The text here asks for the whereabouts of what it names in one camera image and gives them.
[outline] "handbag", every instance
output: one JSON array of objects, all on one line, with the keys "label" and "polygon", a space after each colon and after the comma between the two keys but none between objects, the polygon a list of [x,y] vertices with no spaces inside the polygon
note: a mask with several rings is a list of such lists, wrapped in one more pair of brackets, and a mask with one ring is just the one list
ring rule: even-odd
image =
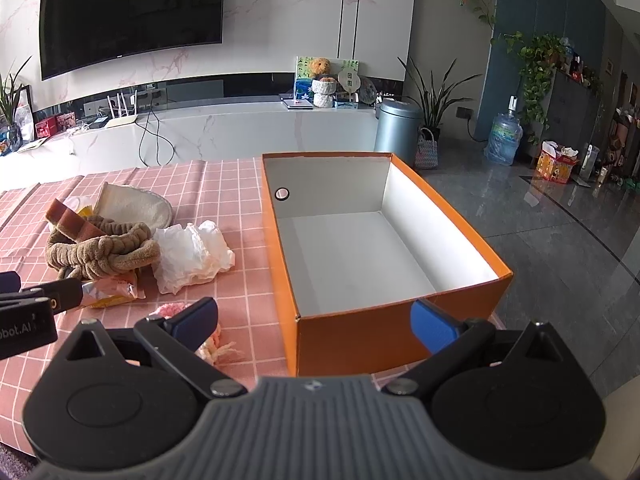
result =
[{"label": "handbag", "polygon": [[[431,136],[431,140],[426,139],[426,132]],[[433,133],[428,128],[420,130],[418,136],[418,149],[415,152],[416,170],[434,170],[438,167],[438,143],[433,138]]]}]

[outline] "gray tile floor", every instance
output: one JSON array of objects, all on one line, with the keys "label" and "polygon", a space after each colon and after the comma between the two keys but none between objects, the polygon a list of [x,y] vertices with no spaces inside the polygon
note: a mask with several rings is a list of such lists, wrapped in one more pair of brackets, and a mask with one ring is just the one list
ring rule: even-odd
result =
[{"label": "gray tile floor", "polygon": [[444,139],[422,176],[513,270],[500,321],[551,322],[605,396],[640,374],[640,192],[532,180],[483,146]]}]

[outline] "pink yarn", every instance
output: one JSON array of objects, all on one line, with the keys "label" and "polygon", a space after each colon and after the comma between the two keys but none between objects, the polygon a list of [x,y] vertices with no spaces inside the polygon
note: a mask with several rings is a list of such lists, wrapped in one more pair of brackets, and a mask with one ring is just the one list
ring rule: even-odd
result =
[{"label": "pink yarn", "polygon": [[[159,314],[164,318],[173,317],[179,312],[182,312],[189,305],[187,303],[177,302],[177,303],[165,303],[156,308],[151,314]],[[213,364],[218,358],[230,351],[237,352],[232,348],[235,344],[233,342],[226,344],[224,346],[220,346],[220,333],[222,332],[222,327],[220,323],[214,330],[213,334],[209,336],[209,338],[196,350],[196,354],[199,355],[205,361]]]}]

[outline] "water bottle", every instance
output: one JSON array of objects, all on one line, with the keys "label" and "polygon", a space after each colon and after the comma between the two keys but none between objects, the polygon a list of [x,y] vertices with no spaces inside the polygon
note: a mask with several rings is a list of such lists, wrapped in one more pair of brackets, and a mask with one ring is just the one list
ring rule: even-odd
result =
[{"label": "water bottle", "polygon": [[484,156],[498,164],[510,166],[513,157],[522,138],[522,126],[516,117],[518,99],[511,96],[509,111],[506,114],[497,114],[489,133],[489,141],[484,149]]}]

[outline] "silver trash can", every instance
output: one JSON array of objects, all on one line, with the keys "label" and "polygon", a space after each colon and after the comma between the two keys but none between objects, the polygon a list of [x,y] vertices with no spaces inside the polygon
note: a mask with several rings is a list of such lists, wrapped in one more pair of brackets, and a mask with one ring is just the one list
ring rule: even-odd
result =
[{"label": "silver trash can", "polygon": [[394,153],[412,168],[418,149],[418,128],[423,119],[417,105],[385,99],[380,105],[374,150]]}]

